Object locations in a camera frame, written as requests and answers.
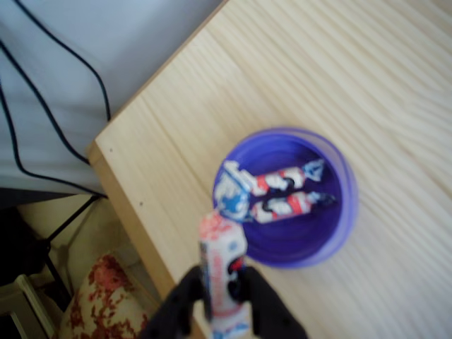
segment black cable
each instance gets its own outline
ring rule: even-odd
[[[35,94],[36,98],[42,105],[42,108],[46,112],[47,116],[49,117],[50,122],[52,123],[52,126],[54,127],[56,134],[58,134],[58,137],[60,138],[61,142],[66,146],[69,152],[72,153],[74,157],[77,159],[83,161],[85,164],[89,165],[90,162],[86,157],[83,157],[79,152],[77,152],[72,145],[67,141],[66,137],[63,134],[63,131],[60,129],[57,121],[55,120],[52,112],[50,112],[50,108],[45,102],[44,98],[42,97],[39,90],[36,88],[35,84],[28,78],[27,73],[24,72],[22,67],[18,64],[18,62],[14,59],[13,55],[8,51],[3,41],[0,40],[0,49],[4,51],[4,54],[6,55],[6,58],[11,62],[11,64],[14,66],[14,68],[19,72],[19,74],[22,76],[23,80],[27,83],[28,87],[30,87],[31,91]]]
[[[46,27],[41,22],[39,22],[39,20],[36,19],[36,17],[28,10],[28,8],[25,7],[19,0],[13,0],[13,1],[17,4],[17,6],[20,7],[20,9],[24,12],[24,14],[37,27],[39,27],[45,34],[47,34],[48,37],[50,37],[50,39],[54,40],[57,44],[59,44],[61,47],[63,47],[66,51],[71,53],[75,58],[77,58],[77,60],[79,60],[79,62],[84,64],[86,67],[88,67],[88,69],[93,73],[93,75],[96,77],[96,79],[100,85],[100,88],[102,90],[102,95],[104,97],[104,102],[105,102],[105,111],[107,113],[107,121],[110,121],[111,114],[110,114],[110,105],[109,105],[109,101],[108,101],[107,90],[105,89],[104,83],[103,83],[100,75],[96,72],[96,70],[84,58],[82,58],[79,54],[77,54],[75,51],[73,51],[67,44],[62,42],[60,39],[55,37],[55,35],[53,35],[48,29],[46,29]]]
[[[9,112],[9,108],[8,108],[8,104],[6,102],[6,98],[3,92],[3,88],[1,86],[1,79],[0,79],[0,101],[1,101],[1,106],[3,107],[3,111],[5,112],[5,117],[6,117],[6,122],[8,124],[8,129],[9,129],[9,133],[11,135],[11,142],[13,144],[13,152],[14,152],[14,160],[16,161],[16,165],[18,167],[18,169],[23,173],[28,175],[29,177],[34,177],[34,178],[38,178],[38,179],[44,179],[44,180],[50,180],[51,182],[58,182],[60,184],[65,184],[68,186],[72,186],[75,187],[76,189],[80,189],[81,191],[85,191],[89,194],[94,194],[96,196],[101,196],[103,198],[107,198],[106,195],[98,193],[96,191],[93,191],[91,189],[87,189],[81,185],[78,184],[74,184],[73,182],[67,182],[66,180],[62,180],[62,179],[57,179],[57,178],[52,178],[52,177],[48,177],[46,175],[41,175],[41,174],[35,174],[32,173],[28,170],[26,170],[24,168],[24,166],[22,165],[22,162],[20,161],[20,155],[19,155],[19,146],[18,146],[18,141],[17,141],[17,136],[16,136],[16,130],[14,129],[14,124],[13,124],[13,120],[11,118],[10,112]]]

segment purple plastic lid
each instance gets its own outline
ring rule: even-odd
[[[310,266],[327,259],[344,244],[357,216],[358,190],[351,167],[339,150],[324,137],[304,129],[278,128],[252,134],[225,158],[240,169],[259,175],[299,166],[322,158],[322,181],[307,180],[303,191],[333,194],[337,203],[308,215],[259,224],[243,224],[247,254],[269,266]],[[222,166],[214,183],[218,183]],[[252,198],[250,206],[256,201]]]

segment wood grain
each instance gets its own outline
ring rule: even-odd
[[[121,219],[143,261],[160,258],[150,274],[167,270],[163,296],[198,260],[224,156],[281,125],[334,142],[359,184],[356,228],[333,258],[253,263],[310,336],[452,337],[447,1],[230,0],[135,96],[97,137],[94,167],[119,216],[127,204],[136,216]]]

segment candy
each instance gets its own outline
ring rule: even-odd
[[[264,224],[307,214],[315,204],[327,206],[334,201],[331,194],[297,192],[284,198],[259,201],[253,205],[250,215],[255,221]]]
[[[249,209],[251,182],[248,172],[238,170],[239,163],[226,160],[222,166],[220,180],[214,188],[213,198],[220,214],[242,222]]]
[[[206,318],[215,339],[236,338],[249,329],[248,310],[232,298],[228,288],[239,283],[245,269],[243,229],[214,210],[204,217],[199,230]]]
[[[251,193],[254,196],[265,196],[270,190],[287,191],[288,189],[300,189],[306,179],[319,182],[323,174],[323,159],[308,162],[303,167],[291,167],[281,169],[277,172],[251,176],[242,170],[249,182],[252,184]]]

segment red floral fabric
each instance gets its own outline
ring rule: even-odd
[[[60,339],[132,339],[148,322],[127,274],[105,255],[75,293],[59,329]]]

